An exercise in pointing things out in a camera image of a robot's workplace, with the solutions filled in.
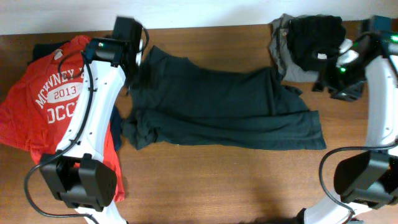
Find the dark green t-shirt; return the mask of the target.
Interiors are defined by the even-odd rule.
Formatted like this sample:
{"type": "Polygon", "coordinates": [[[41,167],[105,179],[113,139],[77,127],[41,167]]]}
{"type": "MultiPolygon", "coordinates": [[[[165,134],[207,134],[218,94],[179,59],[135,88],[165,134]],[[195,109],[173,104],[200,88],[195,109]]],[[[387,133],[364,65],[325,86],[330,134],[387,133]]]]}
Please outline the dark green t-shirt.
{"type": "Polygon", "coordinates": [[[153,47],[131,90],[132,111],[121,125],[136,148],[156,142],[265,150],[323,150],[320,115],[278,71],[201,68],[153,47]]]}

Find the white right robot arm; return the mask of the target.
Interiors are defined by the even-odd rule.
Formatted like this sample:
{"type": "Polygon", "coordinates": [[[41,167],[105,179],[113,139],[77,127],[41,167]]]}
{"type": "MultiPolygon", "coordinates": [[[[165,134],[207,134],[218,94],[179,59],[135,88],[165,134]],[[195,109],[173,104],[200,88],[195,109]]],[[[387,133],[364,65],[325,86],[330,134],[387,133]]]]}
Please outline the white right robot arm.
{"type": "Polygon", "coordinates": [[[364,146],[334,149],[321,159],[325,198],[297,215],[296,223],[352,223],[359,214],[397,204],[397,33],[392,19],[372,16],[355,41],[321,71],[313,90],[355,101],[367,84],[368,130],[364,146]]]}

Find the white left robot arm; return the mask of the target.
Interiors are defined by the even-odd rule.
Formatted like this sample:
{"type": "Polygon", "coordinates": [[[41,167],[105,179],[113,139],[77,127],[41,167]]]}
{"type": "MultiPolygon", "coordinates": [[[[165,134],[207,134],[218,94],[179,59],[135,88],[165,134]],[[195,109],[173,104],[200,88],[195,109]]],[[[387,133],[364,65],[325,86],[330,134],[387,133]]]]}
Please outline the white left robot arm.
{"type": "Polygon", "coordinates": [[[82,53],[85,77],[75,111],[55,155],[43,155],[40,173],[53,197],[88,223],[125,223],[114,196],[117,175],[104,164],[104,142],[126,65],[141,62],[144,43],[95,38],[82,53]]]}

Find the black folded garment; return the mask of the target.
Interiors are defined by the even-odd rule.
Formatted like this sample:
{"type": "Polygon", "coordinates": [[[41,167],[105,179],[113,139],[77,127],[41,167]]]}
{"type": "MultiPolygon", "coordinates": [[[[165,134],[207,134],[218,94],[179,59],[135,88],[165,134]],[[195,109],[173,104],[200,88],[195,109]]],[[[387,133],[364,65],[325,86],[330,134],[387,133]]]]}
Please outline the black folded garment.
{"type": "Polygon", "coordinates": [[[304,71],[320,71],[338,55],[345,40],[343,21],[335,16],[307,16],[288,23],[287,46],[293,62],[304,71]]]}

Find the grey folded garment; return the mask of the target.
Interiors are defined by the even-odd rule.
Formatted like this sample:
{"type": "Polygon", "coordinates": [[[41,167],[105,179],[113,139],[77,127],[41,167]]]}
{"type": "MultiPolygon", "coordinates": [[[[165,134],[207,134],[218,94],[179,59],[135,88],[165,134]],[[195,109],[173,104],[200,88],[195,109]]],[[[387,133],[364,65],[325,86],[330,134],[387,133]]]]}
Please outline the grey folded garment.
{"type": "Polygon", "coordinates": [[[287,35],[289,34],[288,24],[294,16],[283,14],[274,19],[272,24],[272,40],[269,51],[277,65],[278,72],[282,79],[287,82],[310,83],[318,78],[318,72],[304,71],[293,60],[292,53],[287,46],[287,35]]]}

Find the navy blue garment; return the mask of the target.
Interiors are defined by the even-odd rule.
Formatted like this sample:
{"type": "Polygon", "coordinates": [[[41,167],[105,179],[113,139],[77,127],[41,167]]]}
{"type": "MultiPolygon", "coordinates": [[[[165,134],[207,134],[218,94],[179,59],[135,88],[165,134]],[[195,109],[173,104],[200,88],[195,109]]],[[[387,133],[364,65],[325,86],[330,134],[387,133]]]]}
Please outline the navy blue garment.
{"type": "MultiPolygon", "coordinates": [[[[47,55],[50,55],[52,52],[56,51],[59,49],[62,45],[68,43],[66,42],[58,42],[54,44],[35,44],[33,53],[32,53],[32,62],[43,58],[47,55]]],[[[116,106],[113,106],[113,110],[110,116],[110,131],[111,135],[113,138],[113,143],[114,143],[114,150],[116,152],[119,151],[119,149],[122,146],[122,140],[121,140],[121,115],[119,113],[119,110],[116,106]]]]}

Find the red soccer t-shirt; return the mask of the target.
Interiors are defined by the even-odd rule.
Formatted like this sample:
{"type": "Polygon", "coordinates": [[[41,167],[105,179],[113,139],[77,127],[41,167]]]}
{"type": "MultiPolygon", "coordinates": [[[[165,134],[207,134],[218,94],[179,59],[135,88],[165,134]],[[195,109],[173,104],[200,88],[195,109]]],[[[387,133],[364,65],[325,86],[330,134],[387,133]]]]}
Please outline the red soccer t-shirt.
{"type": "Polygon", "coordinates": [[[90,40],[78,35],[35,45],[25,74],[1,103],[1,143],[30,152],[36,164],[42,154],[54,154],[83,87],[79,52],[90,40]]]}

